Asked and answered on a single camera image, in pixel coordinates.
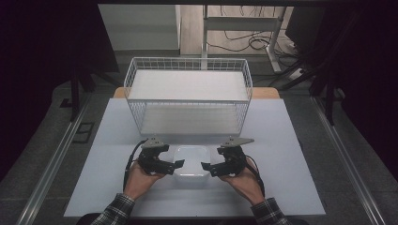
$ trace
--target person's right hand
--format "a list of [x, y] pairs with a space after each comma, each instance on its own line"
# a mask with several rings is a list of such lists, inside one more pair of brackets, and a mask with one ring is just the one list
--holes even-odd
[[[246, 157], [246, 160], [248, 161], [249, 165], [255, 168], [252, 161], [248, 157]], [[263, 202], [265, 199], [255, 175], [246, 167], [240, 174], [236, 176], [220, 176], [220, 179], [231, 185], [232, 188], [234, 188], [234, 190], [240, 196], [247, 199], [251, 205], [257, 205]]]

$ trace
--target metal rail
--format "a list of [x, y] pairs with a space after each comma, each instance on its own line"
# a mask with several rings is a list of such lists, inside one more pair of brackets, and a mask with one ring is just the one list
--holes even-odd
[[348, 151], [345, 149], [345, 146], [340, 139], [340, 136], [334, 126], [331, 126], [328, 122], [327, 117], [324, 115], [324, 107], [322, 102], [320, 101], [319, 97], [311, 97], [311, 100], [314, 106], [317, 109], [319, 118], [322, 121], [322, 124], [325, 127], [326, 132], [328, 133], [334, 148], [336, 149], [337, 155], [339, 156], [340, 160], [343, 163], [345, 172], [347, 173], [351, 183], [357, 192], [360, 201], [365, 209], [366, 214], [368, 215], [369, 219], [371, 220], [372, 224], [380, 225], [386, 224], [383, 217], [381, 216], [380, 210], [375, 202], [372, 193], [370, 192], [369, 188], [365, 185], [362, 178], [360, 177], [360, 173], [358, 172], [357, 168], [354, 165], [354, 162], [349, 156]]
[[36, 215], [38, 214], [38, 210], [40, 209], [41, 204], [43, 203], [47, 192], [56, 176], [56, 173], [61, 166], [64, 156], [68, 152], [70, 143], [72, 142], [73, 136], [83, 119], [90, 99], [91, 94], [86, 94], [83, 96], [81, 110], [77, 114], [74, 122], [70, 122], [64, 137], [56, 148], [52, 158], [49, 161], [49, 164], [44, 170], [43, 175], [38, 180], [38, 183], [36, 184], [36, 187], [33, 190], [33, 193], [30, 196], [27, 204], [25, 205], [24, 210], [21, 212], [16, 224], [30, 225], [34, 222]]

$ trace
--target wall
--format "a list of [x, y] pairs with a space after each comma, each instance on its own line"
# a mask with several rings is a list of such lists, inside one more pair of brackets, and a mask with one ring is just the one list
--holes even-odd
[[178, 50], [179, 6], [99, 5], [114, 51]]

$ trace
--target hand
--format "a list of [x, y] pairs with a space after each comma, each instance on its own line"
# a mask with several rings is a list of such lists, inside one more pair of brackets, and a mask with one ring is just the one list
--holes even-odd
[[[251, 160], [246, 157], [249, 165], [253, 168], [254, 165]], [[255, 175], [245, 167], [245, 169], [236, 176], [221, 176], [220, 179], [227, 182], [234, 188], [234, 190], [243, 198], [247, 199], [251, 205], [257, 205], [264, 201], [265, 196], [261, 192]]]
[[144, 169], [134, 162], [130, 168], [129, 179], [123, 193], [130, 198], [137, 200], [144, 195], [155, 182], [163, 178], [165, 174], [155, 173], [153, 175], [147, 174]]

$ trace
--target person's left hand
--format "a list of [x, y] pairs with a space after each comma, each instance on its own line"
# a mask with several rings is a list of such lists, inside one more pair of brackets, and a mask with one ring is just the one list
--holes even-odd
[[160, 173], [155, 173], [153, 175], [146, 174], [138, 162], [135, 161], [130, 168], [129, 179], [123, 193], [137, 200], [144, 195], [157, 180], [164, 176], [165, 174]]

